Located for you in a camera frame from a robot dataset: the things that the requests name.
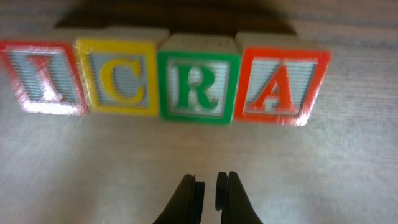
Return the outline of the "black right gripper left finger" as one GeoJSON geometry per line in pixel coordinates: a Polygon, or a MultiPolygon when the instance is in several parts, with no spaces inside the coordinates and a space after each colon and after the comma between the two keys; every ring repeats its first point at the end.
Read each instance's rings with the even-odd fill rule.
{"type": "Polygon", "coordinates": [[[154,224],[200,224],[205,183],[194,175],[184,175],[174,194],[154,224]]]}

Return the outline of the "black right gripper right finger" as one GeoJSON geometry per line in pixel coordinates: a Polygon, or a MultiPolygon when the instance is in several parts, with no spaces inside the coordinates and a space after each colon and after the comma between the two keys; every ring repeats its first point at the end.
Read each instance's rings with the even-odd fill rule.
{"type": "Polygon", "coordinates": [[[262,224],[234,171],[218,173],[215,209],[221,211],[221,224],[262,224]]]}

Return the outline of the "green letter R block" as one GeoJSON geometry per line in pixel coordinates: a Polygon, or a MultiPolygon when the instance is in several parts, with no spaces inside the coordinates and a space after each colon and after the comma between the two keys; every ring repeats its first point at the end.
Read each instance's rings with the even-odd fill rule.
{"type": "Polygon", "coordinates": [[[161,118],[230,124],[240,64],[232,37],[171,35],[157,53],[161,118]]]}

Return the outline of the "red letter A block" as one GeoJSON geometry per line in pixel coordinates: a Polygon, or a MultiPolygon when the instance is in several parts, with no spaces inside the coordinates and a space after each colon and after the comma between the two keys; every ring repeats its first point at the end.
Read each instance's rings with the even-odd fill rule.
{"type": "Polygon", "coordinates": [[[331,52],[292,35],[238,32],[235,39],[243,57],[234,119],[306,125],[331,52]]]}

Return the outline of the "yellow letter C block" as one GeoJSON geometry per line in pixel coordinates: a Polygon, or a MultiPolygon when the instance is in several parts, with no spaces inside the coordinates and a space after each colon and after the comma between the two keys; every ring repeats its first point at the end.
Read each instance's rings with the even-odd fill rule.
{"type": "Polygon", "coordinates": [[[157,50],[169,38],[162,28],[113,27],[79,36],[77,56],[94,111],[157,116],[157,50]]]}

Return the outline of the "red letter I block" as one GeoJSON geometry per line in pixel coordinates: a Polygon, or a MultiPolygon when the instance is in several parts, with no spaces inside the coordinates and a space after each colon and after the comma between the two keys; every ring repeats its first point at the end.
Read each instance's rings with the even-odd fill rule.
{"type": "Polygon", "coordinates": [[[89,113],[75,53],[75,40],[82,33],[55,29],[1,37],[2,70],[24,111],[68,116],[89,113]]]}

